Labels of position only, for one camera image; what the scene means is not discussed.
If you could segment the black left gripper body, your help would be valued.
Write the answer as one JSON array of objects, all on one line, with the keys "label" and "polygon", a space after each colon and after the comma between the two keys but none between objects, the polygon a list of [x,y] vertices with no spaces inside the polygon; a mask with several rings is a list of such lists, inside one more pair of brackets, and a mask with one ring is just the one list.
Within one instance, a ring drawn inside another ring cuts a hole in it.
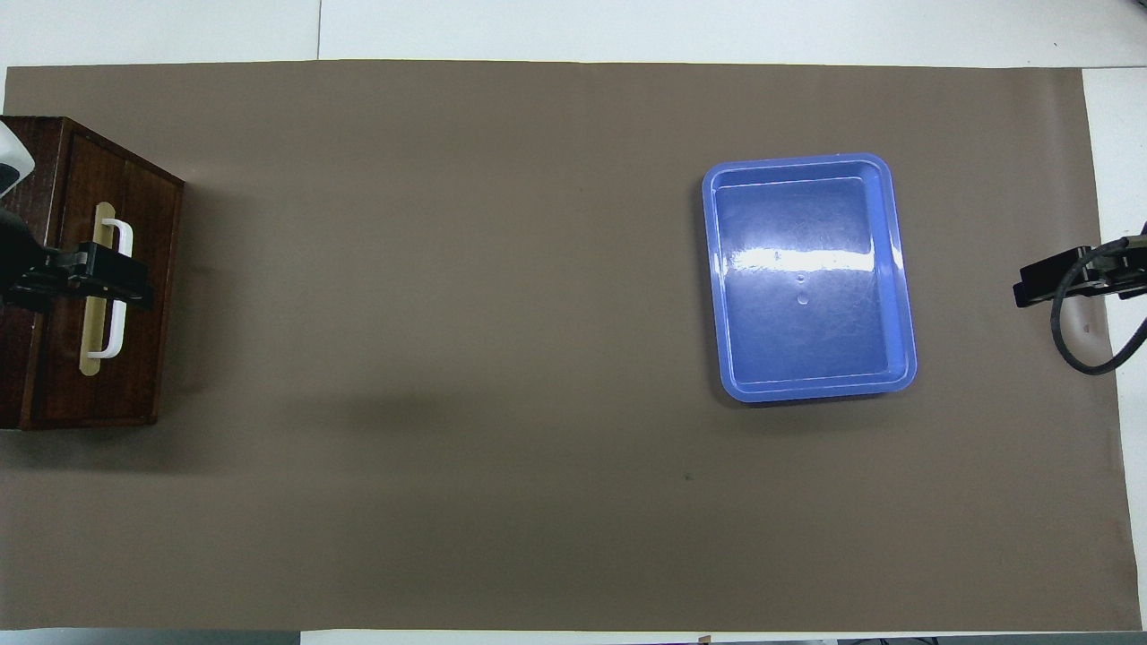
[{"label": "black left gripper body", "polygon": [[1,290],[3,306],[46,312],[56,300],[81,298],[81,275],[89,269],[87,246],[61,252],[38,244],[26,223],[1,211]]}]

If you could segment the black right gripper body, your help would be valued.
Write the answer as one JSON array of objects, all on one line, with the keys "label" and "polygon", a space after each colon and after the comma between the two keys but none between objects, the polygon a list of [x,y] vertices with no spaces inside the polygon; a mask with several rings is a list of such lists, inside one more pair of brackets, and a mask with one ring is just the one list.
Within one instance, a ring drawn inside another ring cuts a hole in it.
[{"label": "black right gripper body", "polygon": [[1126,244],[1110,252],[1097,254],[1090,261],[1095,273],[1094,295],[1117,295],[1119,298],[1144,297],[1146,294],[1146,236],[1119,238]]}]

